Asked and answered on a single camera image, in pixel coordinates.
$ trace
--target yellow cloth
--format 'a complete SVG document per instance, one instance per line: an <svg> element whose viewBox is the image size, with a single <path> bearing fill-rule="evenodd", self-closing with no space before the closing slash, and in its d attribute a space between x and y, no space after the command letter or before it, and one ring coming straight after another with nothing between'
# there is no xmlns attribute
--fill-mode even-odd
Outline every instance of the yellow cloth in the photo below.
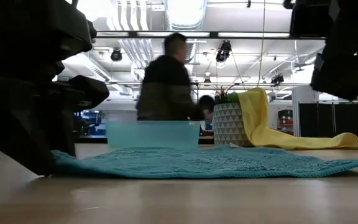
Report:
<svg viewBox="0 0 358 224"><path fill-rule="evenodd" d="M238 93L238 97L246 135L254 146L282 149L358 149L358 137L351 133L342 133L333 138L304 138L268 128L267 96L261 88Z"/></svg>

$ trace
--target teal rug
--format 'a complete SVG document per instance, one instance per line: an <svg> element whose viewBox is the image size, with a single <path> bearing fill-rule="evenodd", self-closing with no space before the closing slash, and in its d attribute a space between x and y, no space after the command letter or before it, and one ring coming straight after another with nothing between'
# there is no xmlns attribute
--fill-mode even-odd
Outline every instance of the teal rug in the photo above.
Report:
<svg viewBox="0 0 358 224"><path fill-rule="evenodd" d="M168 178L324 177L358 167L358 159L324 161L267 147L126 148L83 160L53 152L64 175Z"/></svg>

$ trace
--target translucent plastic bin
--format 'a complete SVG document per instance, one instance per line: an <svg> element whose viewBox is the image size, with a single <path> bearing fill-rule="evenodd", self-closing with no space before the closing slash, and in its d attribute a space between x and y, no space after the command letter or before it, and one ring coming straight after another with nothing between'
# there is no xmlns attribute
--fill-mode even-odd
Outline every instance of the translucent plastic bin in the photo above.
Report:
<svg viewBox="0 0 358 224"><path fill-rule="evenodd" d="M109 121L106 135L110 148L198 147L199 121Z"/></svg>

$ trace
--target wooden table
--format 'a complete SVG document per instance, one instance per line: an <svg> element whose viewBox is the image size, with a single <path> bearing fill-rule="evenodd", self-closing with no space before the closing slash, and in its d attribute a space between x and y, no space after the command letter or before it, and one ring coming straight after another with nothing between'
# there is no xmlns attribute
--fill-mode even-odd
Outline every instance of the wooden table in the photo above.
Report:
<svg viewBox="0 0 358 224"><path fill-rule="evenodd" d="M77 145L78 157L107 151ZM358 151L296 151L325 159ZM0 223L357 223L358 170L318 179L37 178L1 155Z"/></svg>

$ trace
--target seated person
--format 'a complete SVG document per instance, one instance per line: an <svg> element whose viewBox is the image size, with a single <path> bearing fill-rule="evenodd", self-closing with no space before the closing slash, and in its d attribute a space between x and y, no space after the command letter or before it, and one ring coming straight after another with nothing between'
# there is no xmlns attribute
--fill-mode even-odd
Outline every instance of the seated person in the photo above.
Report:
<svg viewBox="0 0 358 224"><path fill-rule="evenodd" d="M185 67L186 37L179 33L164 42L165 54L150 63L136 105L138 120L184 121L203 119L191 99L190 78Z"/></svg>
<svg viewBox="0 0 358 224"><path fill-rule="evenodd" d="M203 131L212 130L212 119L215 101L212 97L205 95L198 100L199 107L203 110L204 121L201 122L201 129Z"/></svg>

